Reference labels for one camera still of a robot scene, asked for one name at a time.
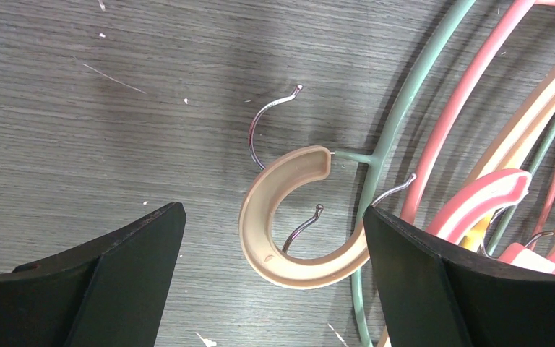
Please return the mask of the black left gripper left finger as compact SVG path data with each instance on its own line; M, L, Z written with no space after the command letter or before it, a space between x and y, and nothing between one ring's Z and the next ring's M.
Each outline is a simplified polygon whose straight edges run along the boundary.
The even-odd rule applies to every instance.
M185 225L171 202L0 273L0 346L153 346Z

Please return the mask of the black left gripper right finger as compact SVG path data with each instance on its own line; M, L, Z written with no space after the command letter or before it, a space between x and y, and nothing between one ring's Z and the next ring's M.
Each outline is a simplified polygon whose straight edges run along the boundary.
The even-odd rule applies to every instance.
M363 226L393 346L555 346L555 275L491 260L373 207Z

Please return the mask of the beige plastic hanger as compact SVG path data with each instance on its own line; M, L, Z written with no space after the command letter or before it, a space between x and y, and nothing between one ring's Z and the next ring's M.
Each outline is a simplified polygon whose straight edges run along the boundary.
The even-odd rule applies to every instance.
M555 111L555 65L489 145L465 186L426 230L410 224L415 200L396 216L372 204L341 248L297 259L272 239L272 219L295 189L330 174L322 146L266 167L241 206L241 248L256 272L286 288L327 286L367 262L394 346L555 346L555 249L542 257L511 244L498 258L460 247L495 210L519 203L531 175L522 162Z

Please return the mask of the thick pink plastic hanger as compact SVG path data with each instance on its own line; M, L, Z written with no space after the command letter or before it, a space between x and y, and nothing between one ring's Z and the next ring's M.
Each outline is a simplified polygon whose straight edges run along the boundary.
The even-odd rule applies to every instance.
M488 173L463 187L437 213L426 232L459 244L485 216L519 204L528 194L532 174L519 168Z

